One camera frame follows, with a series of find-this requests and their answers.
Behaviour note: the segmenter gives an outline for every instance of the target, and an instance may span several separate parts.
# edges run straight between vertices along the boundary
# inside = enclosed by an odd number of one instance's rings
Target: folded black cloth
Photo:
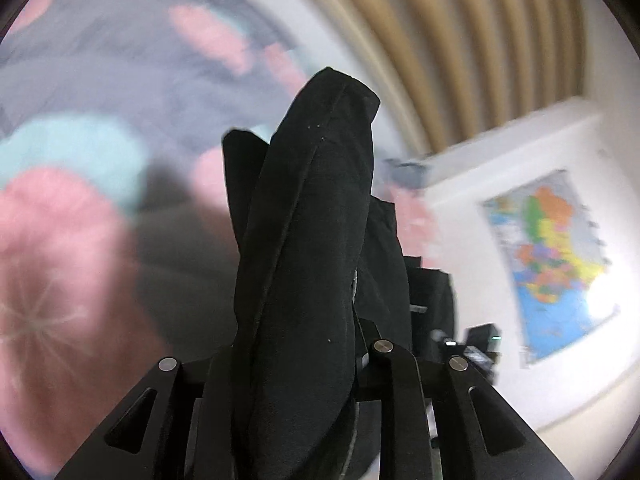
[[[239,130],[223,140],[240,250],[232,386],[241,480],[354,478],[377,455],[379,409],[360,409],[351,395],[354,307],[383,337],[412,345],[394,207],[370,196],[379,104],[327,68],[269,145]]]

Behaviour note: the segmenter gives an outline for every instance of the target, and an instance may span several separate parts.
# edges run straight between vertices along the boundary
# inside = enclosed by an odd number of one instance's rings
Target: colorful map
[[[484,208],[513,274],[530,362],[616,312],[595,224],[565,171],[487,200]]]

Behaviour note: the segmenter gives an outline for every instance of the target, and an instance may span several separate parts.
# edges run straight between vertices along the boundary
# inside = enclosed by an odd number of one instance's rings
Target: triangular cutout
[[[107,432],[104,441],[107,446],[136,454],[142,447],[146,427],[158,392],[147,388],[122,418]]]
[[[524,436],[482,390],[472,388],[469,395],[476,410],[484,447],[489,455],[500,455],[524,446]]]

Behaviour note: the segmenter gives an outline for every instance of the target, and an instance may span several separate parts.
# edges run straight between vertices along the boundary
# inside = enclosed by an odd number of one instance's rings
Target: pink flower pattern
[[[55,473],[167,348],[136,304],[131,233],[91,186],[36,168],[0,193],[0,431]]]
[[[31,25],[49,9],[52,2],[53,0],[29,0],[13,22],[9,33],[17,32]]]
[[[264,59],[273,76],[287,89],[289,95],[296,96],[306,83],[306,76],[293,62],[281,44],[272,43],[264,49]]]
[[[438,269],[436,222],[419,192],[389,186],[396,204],[398,240],[405,256],[421,256],[422,266]]]
[[[248,40],[206,7],[174,6],[169,16],[178,34],[203,56],[220,60],[237,76],[251,70]]]

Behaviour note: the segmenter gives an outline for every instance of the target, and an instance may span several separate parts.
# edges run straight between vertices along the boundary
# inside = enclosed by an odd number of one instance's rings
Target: silver screw head
[[[469,368],[469,363],[467,363],[466,359],[463,357],[454,356],[449,359],[449,366],[457,372],[464,372]]]
[[[380,339],[373,343],[373,348],[376,349],[376,352],[386,354],[394,349],[394,344],[391,341],[387,341],[386,339]]]
[[[170,372],[175,367],[177,367],[178,361],[176,361],[173,357],[165,357],[158,363],[158,368],[160,368],[163,372]]]

